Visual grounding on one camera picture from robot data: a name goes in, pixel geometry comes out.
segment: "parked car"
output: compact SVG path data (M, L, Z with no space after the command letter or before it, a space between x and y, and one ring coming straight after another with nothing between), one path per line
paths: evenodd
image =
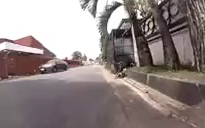
M53 59L41 65L39 68L40 68L41 74L44 74L44 73L49 73L49 72L57 72L60 70L65 71L69 68L69 66L67 62L63 60Z

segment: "asphalt road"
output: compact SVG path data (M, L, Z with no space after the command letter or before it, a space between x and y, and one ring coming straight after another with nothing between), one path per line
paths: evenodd
M0 82L0 128L190 128L163 116L98 67Z

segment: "building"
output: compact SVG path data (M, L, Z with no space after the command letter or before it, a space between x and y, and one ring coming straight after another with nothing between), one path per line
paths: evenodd
M54 57L54 53L32 36L16 41L0 38L0 79L37 74L38 67Z
M55 57L55 54L52 53L50 50L48 50L43 44L41 44L37 39L35 39L33 36L26 36L23 38L20 38L18 40L15 40L14 43L31 47L31 48L37 48L42 49L44 51L43 56L45 57Z

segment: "car wheel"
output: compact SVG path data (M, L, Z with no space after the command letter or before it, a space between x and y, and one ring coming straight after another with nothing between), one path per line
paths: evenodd
M53 67L52 72L57 72L57 68Z
M64 67L64 71L66 71L67 69L68 69L68 67L67 67L67 66L65 66L65 67Z

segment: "white roof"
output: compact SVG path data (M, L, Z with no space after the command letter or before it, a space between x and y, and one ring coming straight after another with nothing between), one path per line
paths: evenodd
M11 42L3 42L0 44L0 51L3 50L13 50L19 52L26 52L26 53L34 53L34 54L43 54L44 51L42 49L31 48L19 44L14 44Z

